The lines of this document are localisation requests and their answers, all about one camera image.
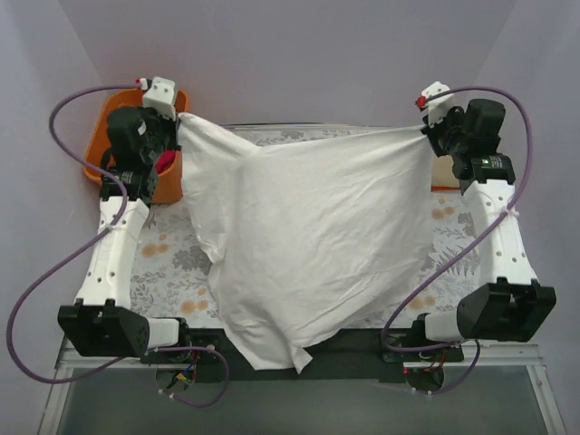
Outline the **white t shirt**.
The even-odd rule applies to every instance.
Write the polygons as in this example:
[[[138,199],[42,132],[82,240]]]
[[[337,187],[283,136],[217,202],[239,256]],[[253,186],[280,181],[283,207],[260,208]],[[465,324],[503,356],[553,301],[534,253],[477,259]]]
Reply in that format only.
[[[399,303],[430,251],[419,127],[261,147],[180,117],[182,191],[227,338],[258,371]]]

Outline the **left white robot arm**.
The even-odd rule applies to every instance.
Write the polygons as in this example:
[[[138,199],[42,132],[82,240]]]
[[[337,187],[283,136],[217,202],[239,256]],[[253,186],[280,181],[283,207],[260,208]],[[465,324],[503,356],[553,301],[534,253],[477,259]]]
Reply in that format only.
[[[191,338],[177,318],[150,318],[131,309],[131,270],[140,232],[150,214],[159,177],[156,164],[176,150],[175,110],[120,107],[107,117],[110,147],[100,170],[100,231],[82,286],[63,305],[58,324],[84,357],[142,357],[160,348],[181,363],[192,354]]]

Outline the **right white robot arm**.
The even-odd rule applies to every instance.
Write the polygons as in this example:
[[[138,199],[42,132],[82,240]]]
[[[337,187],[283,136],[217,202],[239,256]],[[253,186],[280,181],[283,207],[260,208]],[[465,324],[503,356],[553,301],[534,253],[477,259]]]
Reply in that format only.
[[[508,202],[516,192],[509,157],[498,152],[499,131],[506,115],[498,101],[474,99],[460,108],[452,96],[417,101],[427,112],[422,133],[439,157],[452,159],[452,173],[471,208],[480,260],[476,290],[457,307],[421,314],[405,339],[421,360],[440,353],[445,342],[469,339],[528,342],[556,305],[556,292],[539,283],[529,263],[516,212]],[[502,221],[489,235],[485,230]]]

